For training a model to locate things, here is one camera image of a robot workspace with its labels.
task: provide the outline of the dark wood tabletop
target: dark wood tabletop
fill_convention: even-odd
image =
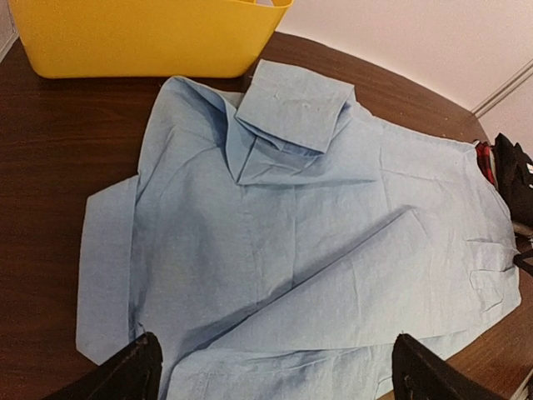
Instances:
[[[463,108],[415,83],[298,37],[275,34],[264,58],[356,85],[380,118],[444,138],[486,136]],[[79,245],[87,197],[136,173],[164,78],[51,81],[16,42],[0,64],[0,398],[39,399],[94,368],[76,351]],[[203,80],[240,90],[247,78]],[[533,368],[533,279],[503,322],[451,359],[510,398]]]

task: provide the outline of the black fabric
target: black fabric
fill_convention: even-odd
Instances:
[[[527,167],[528,163],[533,165],[531,158],[519,143],[513,146],[501,133],[493,152],[498,189],[509,206],[512,220],[533,228],[533,175]]]

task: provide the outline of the red fabric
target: red fabric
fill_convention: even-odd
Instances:
[[[495,185],[496,180],[494,179],[494,173],[491,168],[491,146],[487,142],[478,143],[476,145],[477,152],[477,165],[479,166],[481,172],[493,185]]]

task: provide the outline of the shirt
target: shirt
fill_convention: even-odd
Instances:
[[[77,348],[154,332],[171,400],[374,398],[399,333],[447,358],[519,304],[515,254],[473,145],[298,67],[244,95],[175,77],[138,175],[87,201]]]

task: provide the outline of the yellow basket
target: yellow basket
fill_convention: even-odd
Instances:
[[[10,0],[45,78],[233,78],[254,62],[292,0]]]

